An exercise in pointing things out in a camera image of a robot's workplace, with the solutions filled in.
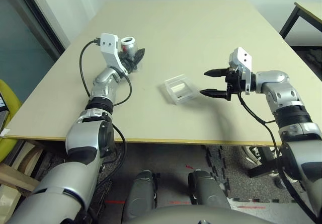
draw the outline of yellow chair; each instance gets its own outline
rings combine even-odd
[[[9,109],[9,115],[4,124],[4,127],[6,127],[21,107],[21,102],[3,80],[0,80],[0,92]],[[17,139],[0,137],[0,162],[10,153],[10,151],[16,145],[17,141]]]

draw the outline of black cable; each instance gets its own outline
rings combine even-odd
[[[281,158],[279,158],[280,156],[280,151],[281,148],[278,150],[277,149],[277,145],[276,145],[276,141],[274,138],[274,135],[272,133],[272,131],[270,130],[270,128],[266,125],[267,123],[271,123],[274,121],[269,121],[269,122],[265,122],[264,120],[262,120],[260,117],[258,117],[246,104],[246,102],[243,100],[242,98],[242,89],[240,87],[240,83],[239,83],[239,76],[237,77],[237,85],[238,85],[238,91],[239,93],[238,98],[240,103],[242,104],[242,106],[246,109],[246,111],[251,114],[251,116],[253,116],[260,124],[262,124],[269,132],[273,144],[274,144],[274,149],[276,152],[276,166],[277,166],[277,170],[278,170],[278,174],[280,175],[286,189],[288,190],[288,192],[290,193],[290,195],[293,197],[293,199],[297,202],[297,204],[302,208],[302,210],[305,212],[305,214],[308,215],[308,217],[311,218],[311,220],[314,223],[318,223],[318,218],[315,216],[315,214],[308,208],[308,206],[305,204],[305,202],[301,199],[301,197],[298,195],[297,191],[294,189],[294,187],[292,186],[292,184],[288,181],[288,179],[285,176],[285,173],[282,169],[282,163],[281,163]]]
[[[122,103],[126,102],[127,100],[129,100],[129,98],[131,97],[132,95],[132,84],[131,84],[131,81],[129,79],[128,76],[124,75],[124,78],[127,80],[127,82],[129,83],[129,87],[130,87],[130,93],[129,95],[127,96],[127,98],[125,98],[123,101],[119,102],[119,103],[116,103],[114,104],[114,106],[117,106],[117,105],[121,105]]]
[[[95,40],[92,40],[92,41],[90,41],[90,42],[88,42],[85,46],[84,46],[84,48],[82,49],[82,51],[80,52],[80,56],[79,56],[79,71],[80,71],[80,76],[81,76],[81,78],[82,78],[82,82],[83,82],[83,85],[84,85],[84,88],[85,88],[85,91],[86,91],[86,93],[87,93],[87,95],[88,96],[90,96],[90,92],[89,92],[89,89],[87,88],[87,86],[86,86],[86,82],[85,82],[85,79],[84,79],[84,75],[83,75],[83,67],[82,67],[82,58],[83,58],[83,54],[84,54],[84,52],[85,52],[85,50],[86,50],[86,48],[90,45],[90,44],[93,44],[93,43],[95,43],[96,41]]]
[[[96,213],[94,212],[94,210],[91,207],[89,207],[87,212],[91,216],[92,224],[99,224],[99,219],[98,219]]]
[[[124,161],[125,161],[125,155],[126,155],[126,152],[127,152],[127,143],[126,143],[125,137],[123,136],[122,132],[114,124],[113,124],[113,128],[121,136],[122,141],[123,141],[124,150],[123,150],[123,153],[122,153],[122,155],[120,157],[120,162],[118,163],[116,168],[108,176],[106,176],[99,184],[97,184],[97,186],[95,188],[95,191],[100,189],[107,181],[109,181],[113,177],[113,175],[120,169],[120,167],[124,164]]]

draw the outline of desk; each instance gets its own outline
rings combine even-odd
[[[253,72],[287,72],[312,120],[322,126],[321,82],[249,2],[110,1],[39,83],[3,132],[5,137],[65,140],[88,101],[79,75],[79,54],[102,32],[134,36],[139,48],[145,48],[142,71],[129,76],[132,97],[113,112],[113,123],[129,142],[272,145],[266,129],[243,109],[237,96],[228,102],[200,94],[176,106],[165,94],[164,81],[180,74],[200,90],[225,90],[224,78],[203,73],[227,67],[229,54],[238,46],[253,56]],[[86,50],[83,67],[91,86],[106,67],[98,46]],[[116,101],[128,91],[123,81]],[[253,93],[245,101],[261,118],[273,119],[264,95]],[[279,140],[277,125],[270,125]]]
[[[290,32],[298,17],[302,17],[322,32],[322,3],[295,2],[294,4],[294,10],[280,31],[280,35],[283,39],[285,39],[288,32]]]

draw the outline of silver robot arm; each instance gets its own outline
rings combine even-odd
[[[315,215],[322,218],[322,133],[289,83],[289,76],[278,70],[253,74],[252,57],[241,47],[231,53],[229,66],[205,73],[211,77],[225,76],[226,91],[206,89],[200,93],[228,101],[232,94],[243,91],[246,95],[251,91],[266,95],[282,140],[279,172],[302,183]]]
[[[107,67],[94,79],[88,104],[67,134],[66,162],[43,178],[8,223],[69,223],[81,209],[88,209],[102,161],[115,148],[112,113],[117,87],[144,55],[135,39],[128,38],[131,44],[121,40],[122,62],[116,35],[103,33],[97,41]]]

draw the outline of black rubber joint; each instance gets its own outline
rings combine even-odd
[[[279,128],[303,122],[312,122],[304,106],[287,106],[273,113]]]
[[[104,97],[94,97],[93,99],[89,100],[86,106],[87,109],[91,108],[98,108],[107,111],[112,115],[113,113],[113,103]]]

